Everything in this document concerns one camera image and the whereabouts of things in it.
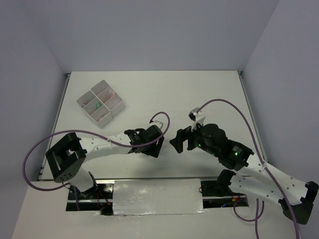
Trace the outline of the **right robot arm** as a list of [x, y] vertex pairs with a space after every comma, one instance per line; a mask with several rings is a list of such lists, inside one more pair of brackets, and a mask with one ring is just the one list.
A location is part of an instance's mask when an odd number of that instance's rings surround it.
[[283, 214], [298, 224], [308, 223], [319, 186], [303, 182], [276, 167], [261, 162], [250, 148], [227, 138], [216, 124], [180, 129], [170, 140], [178, 153], [199, 148], [215, 156], [225, 167], [217, 178], [217, 191], [222, 195], [230, 192], [251, 195], [280, 205]]

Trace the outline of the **orange pink highlighter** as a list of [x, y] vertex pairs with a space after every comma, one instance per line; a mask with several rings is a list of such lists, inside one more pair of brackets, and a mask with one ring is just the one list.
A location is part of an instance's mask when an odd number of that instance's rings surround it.
[[116, 95], [116, 91], [114, 91], [114, 90], [108, 92], [106, 97], [105, 97], [105, 99], [104, 99], [104, 101], [103, 101], [103, 103], [106, 103], [109, 99], [111, 99], [115, 95]]

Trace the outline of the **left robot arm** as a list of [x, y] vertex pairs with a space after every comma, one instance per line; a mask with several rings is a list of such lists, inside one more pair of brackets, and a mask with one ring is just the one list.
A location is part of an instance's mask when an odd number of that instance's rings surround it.
[[83, 169], [82, 164], [96, 158], [131, 153], [143, 153], [157, 158], [164, 137], [153, 144], [145, 144], [160, 137], [161, 129], [162, 123], [154, 121], [146, 129], [129, 129], [108, 140], [78, 137], [71, 132], [53, 145], [45, 156], [56, 183], [70, 183], [86, 199], [91, 199], [96, 196], [99, 188], [93, 174]]

